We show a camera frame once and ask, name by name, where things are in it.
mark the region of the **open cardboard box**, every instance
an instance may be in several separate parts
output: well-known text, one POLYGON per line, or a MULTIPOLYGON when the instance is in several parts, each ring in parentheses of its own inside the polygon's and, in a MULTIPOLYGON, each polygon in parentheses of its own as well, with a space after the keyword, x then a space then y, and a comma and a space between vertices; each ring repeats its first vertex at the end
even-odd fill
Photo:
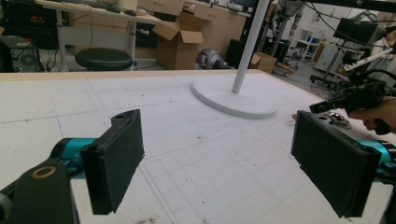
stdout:
POLYGON ((201 30, 204 20, 181 13, 179 22, 163 21, 153 28, 159 35, 157 64, 166 70, 193 70, 198 45, 204 42, 201 30))
POLYGON ((271 74, 275 64, 276 64, 276 58, 273 58, 268 54, 255 52, 253 54, 253 57, 251 58, 249 68, 259 69, 262 70, 263 72, 271 74))

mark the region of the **black chair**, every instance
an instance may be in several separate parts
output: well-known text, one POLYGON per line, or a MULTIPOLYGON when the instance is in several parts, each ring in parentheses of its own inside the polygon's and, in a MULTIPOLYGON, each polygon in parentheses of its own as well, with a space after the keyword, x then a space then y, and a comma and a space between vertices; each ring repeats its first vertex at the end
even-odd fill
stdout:
POLYGON ((83 49, 75 58, 89 71, 122 71, 134 64, 130 54, 118 49, 83 49))

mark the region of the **white table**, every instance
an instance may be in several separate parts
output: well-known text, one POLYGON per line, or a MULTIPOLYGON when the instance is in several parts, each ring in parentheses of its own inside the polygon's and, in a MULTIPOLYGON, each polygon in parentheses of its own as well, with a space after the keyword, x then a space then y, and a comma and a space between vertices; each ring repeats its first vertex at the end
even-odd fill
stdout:
MULTIPOLYGON (((139 108, 146 157, 115 215, 94 216, 85 180, 72 181, 81 224, 350 224, 290 155, 291 115, 320 99, 258 70, 248 70, 240 94, 249 83, 265 89, 279 106, 269 119, 223 114, 191 93, 198 77, 235 73, 2 74, 0 189, 45 160, 60 139, 98 137, 111 116, 139 108)), ((396 144, 394 134, 377 136, 361 121, 351 123, 344 131, 354 138, 396 144)), ((378 223, 391 190, 374 183, 353 223, 378 223)))
POLYGON ((61 55, 61 71, 68 71, 66 64, 66 51, 65 45, 80 45, 89 46, 91 44, 92 36, 99 36, 94 40, 94 46, 109 47, 124 49, 128 47, 131 56, 134 59, 134 45, 135 45, 135 33, 136 33, 136 23, 143 22, 149 24, 156 24, 161 22, 161 20, 151 16, 129 16, 121 13, 113 13, 106 11, 102 8, 94 8, 77 4, 70 3, 58 3, 46 0, 35 0, 39 5, 45 8, 51 8, 56 10, 57 15, 57 29, 58 29, 58 41, 59 41, 59 51, 61 55), (111 17, 115 19, 123 19, 131 21, 133 24, 133 29, 130 34, 119 34, 106 31, 98 30, 87 30, 76 27, 64 26, 62 19, 62 11, 67 12, 84 12, 95 16, 111 17))

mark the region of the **office chair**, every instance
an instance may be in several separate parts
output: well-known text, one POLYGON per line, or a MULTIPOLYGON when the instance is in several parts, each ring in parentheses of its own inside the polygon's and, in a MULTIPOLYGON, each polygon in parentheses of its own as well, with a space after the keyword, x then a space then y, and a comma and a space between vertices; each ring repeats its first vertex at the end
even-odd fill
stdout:
POLYGON ((122 71, 134 64, 130 54, 118 49, 83 49, 76 54, 75 59, 89 71, 122 71))

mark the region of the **human hand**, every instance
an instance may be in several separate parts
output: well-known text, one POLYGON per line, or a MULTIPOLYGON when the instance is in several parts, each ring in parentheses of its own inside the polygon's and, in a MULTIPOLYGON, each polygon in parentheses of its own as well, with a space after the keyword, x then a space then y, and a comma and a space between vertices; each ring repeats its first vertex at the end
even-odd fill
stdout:
POLYGON ((349 113, 352 119, 363 120, 364 126, 369 131, 378 126, 376 119, 386 122, 392 133, 396 133, 396 97, 384 97, 381 105, 372 109, 355 110, 349 113))

